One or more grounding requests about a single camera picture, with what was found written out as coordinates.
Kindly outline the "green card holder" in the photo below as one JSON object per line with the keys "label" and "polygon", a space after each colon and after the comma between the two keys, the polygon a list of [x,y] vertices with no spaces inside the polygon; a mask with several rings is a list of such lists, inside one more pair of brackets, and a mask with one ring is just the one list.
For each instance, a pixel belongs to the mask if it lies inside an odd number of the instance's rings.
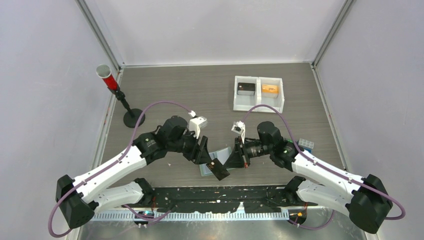
{"label": "green card holder", "polygon": [[[231,147],[226,147],[226,148],[222,148],[220,150],[216,150],[214,152],[211,152],[209,154],[209,156],[211,157],[212,160],[214,159],[218,159],[219,162],[224,165],[227,161],[227,159],[229,158],[230,154],[232,153],[232,148]],[[201,164],[199,166],[199,170],[200,170],[200,175],[202,177],[206,177],[206,176],[212,176],[213,173],[212,171],[207,167],[206,164]]]}

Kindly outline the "black credit card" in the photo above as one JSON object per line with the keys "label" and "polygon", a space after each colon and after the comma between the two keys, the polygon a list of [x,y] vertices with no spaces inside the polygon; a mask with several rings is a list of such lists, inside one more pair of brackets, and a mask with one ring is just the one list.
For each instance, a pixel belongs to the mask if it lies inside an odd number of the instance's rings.
{"label": "black credit card", "polygon": [[217,158],[215,158],[211,162],[214,163],[214,168],[212,170],[213,175],[219,181],[225,179],[226,177],[228,177],[230,175],[230,173],[228,172],[228,170],[223,166],[223,164]]}

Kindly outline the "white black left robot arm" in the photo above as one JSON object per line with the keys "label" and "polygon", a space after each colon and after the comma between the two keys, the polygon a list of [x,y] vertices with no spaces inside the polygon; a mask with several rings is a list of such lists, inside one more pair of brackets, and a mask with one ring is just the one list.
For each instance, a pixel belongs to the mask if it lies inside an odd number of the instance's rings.
{"label": "white black left robot arm", "polygon": [[150,207],[156,193],[145,178],[111,187],[126,175],[142,169],[167,153],[181,153],[185,159],[205,164],[218,180],[229,175],[218,159],[212,159],[207,148],[208,138],[199,138],[199,130],[207,123],[203,117],[186,121],[172,116],[155,131],[134,139],[129,148],[99,167],[74,178],[62,176],[56,185],[56,201],[70,229],[76,229],[102,211],[125,204]]}

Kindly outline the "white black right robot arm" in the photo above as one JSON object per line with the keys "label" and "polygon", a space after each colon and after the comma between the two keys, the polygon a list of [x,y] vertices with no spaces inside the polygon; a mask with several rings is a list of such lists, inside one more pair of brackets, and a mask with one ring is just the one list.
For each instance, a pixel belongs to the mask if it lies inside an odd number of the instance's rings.
{"label": "white black right robot arm", "polygon": [[258,138],[245,137],[245,124],[234,122],[239,136],[225,168],[247,168],[251,159],[269,156],[278,167],[296,173],[286,184],[285,198],[291,205],[314,203],[349,217],[361,230],[376,234],[393,207],[383,182],[375,175],[356,175],[313,156],[282,137],[270,121],[257,126]]}

